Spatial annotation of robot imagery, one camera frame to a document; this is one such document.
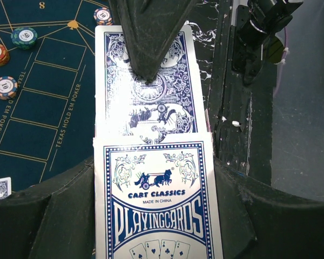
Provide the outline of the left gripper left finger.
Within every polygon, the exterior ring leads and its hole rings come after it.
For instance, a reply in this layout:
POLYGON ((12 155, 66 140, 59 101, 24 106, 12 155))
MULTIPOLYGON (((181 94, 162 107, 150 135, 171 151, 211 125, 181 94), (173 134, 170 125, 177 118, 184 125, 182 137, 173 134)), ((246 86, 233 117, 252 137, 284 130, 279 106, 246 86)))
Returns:
POLYGON ((0 258, 91 258, 94 159, 0 200, 0 258))

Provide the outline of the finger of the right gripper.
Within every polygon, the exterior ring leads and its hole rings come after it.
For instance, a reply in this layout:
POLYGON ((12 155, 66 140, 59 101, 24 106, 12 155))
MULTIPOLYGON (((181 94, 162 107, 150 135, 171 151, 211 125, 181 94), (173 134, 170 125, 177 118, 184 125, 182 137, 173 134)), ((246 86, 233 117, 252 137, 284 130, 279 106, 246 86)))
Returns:
POLYGON ((130 64, 138 78, 151 82, 167 51, 198 1, 111 0, 114 23, 121 25, 130 64))

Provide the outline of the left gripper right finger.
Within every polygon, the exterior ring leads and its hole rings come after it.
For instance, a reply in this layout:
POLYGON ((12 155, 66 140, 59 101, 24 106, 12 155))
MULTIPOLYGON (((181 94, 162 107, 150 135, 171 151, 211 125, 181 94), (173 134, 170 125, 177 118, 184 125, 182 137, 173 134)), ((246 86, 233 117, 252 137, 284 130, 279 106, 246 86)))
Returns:
POLYGON ((274 189, 214 158, 224 258, 324 258, 324 202, 274 189))

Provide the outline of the white-blue poker chip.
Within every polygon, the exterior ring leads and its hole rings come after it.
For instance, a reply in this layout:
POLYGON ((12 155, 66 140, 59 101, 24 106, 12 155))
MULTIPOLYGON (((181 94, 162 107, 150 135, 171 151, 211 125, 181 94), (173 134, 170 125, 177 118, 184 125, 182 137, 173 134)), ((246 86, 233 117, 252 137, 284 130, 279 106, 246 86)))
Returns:
POLYGON ((18 91, 17 81, 10 76, 0 77, 0 99, 7 100, 16 96, 18 91))
POLYGON ((93 18, 97 25, 112 25, 113 18, 107 7, 98 8, 94 11, 93 18))

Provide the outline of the blue-backed playing cards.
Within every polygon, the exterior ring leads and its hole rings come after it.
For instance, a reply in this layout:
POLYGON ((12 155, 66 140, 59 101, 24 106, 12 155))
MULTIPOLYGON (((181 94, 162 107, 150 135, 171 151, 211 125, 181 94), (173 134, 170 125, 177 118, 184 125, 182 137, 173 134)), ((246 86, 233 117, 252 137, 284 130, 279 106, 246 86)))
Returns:
POLYGON ((156 77, 147 82, 131 67, 122 27, 95 29, 95 135, 134 135, 158 144, 169 134, 207 130, 192 29, 184 25, 156 77))

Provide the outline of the blue playing card deck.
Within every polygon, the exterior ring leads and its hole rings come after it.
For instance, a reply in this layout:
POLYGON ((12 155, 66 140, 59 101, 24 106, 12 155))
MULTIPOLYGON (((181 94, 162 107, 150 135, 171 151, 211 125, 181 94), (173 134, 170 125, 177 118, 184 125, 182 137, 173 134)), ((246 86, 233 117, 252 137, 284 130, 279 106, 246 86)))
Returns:
POLYGON ((93 149, 96 258, 223 258, 209 133, 93 149))

